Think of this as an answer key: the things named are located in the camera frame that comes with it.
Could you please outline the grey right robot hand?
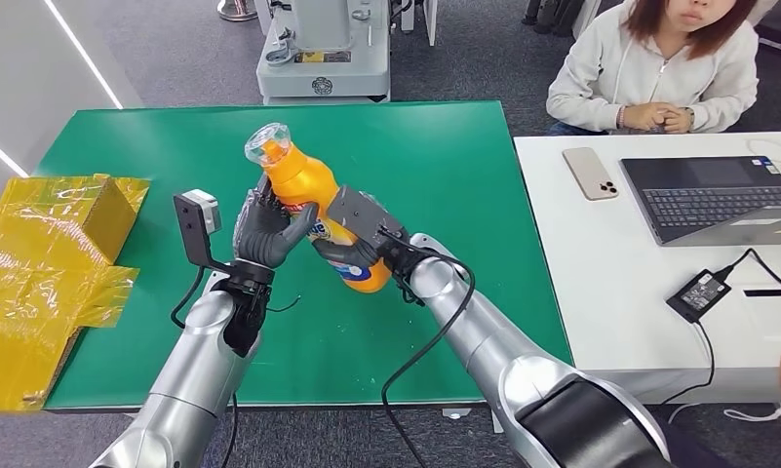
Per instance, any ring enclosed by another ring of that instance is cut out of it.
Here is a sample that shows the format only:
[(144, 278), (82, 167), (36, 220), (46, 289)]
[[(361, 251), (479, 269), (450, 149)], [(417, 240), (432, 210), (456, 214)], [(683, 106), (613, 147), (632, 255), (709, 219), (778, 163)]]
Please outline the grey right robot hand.
[(346, 279), (364, 280), (376, 276), (380, 268), (390, 271), (398, 263), (398, 251), (390, 249), (388, 243), (381, 249), (375, 249), (363, 239), (357, 239), (354, 244), (340, 245), (334, 242), (316, 239), (312, 242), (316, 252), (330, 265), (343, 272), (347, 268)]

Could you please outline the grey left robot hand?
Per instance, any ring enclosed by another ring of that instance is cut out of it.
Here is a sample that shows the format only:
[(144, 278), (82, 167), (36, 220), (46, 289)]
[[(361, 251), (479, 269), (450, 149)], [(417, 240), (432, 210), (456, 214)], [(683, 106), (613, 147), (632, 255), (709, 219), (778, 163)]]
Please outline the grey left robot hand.
[(314, 226), (319, 205), (309, 202), (293, 216), (281, 203), (263, 173), (237, 216), (232, 243), (236, 258), (277, 268)]

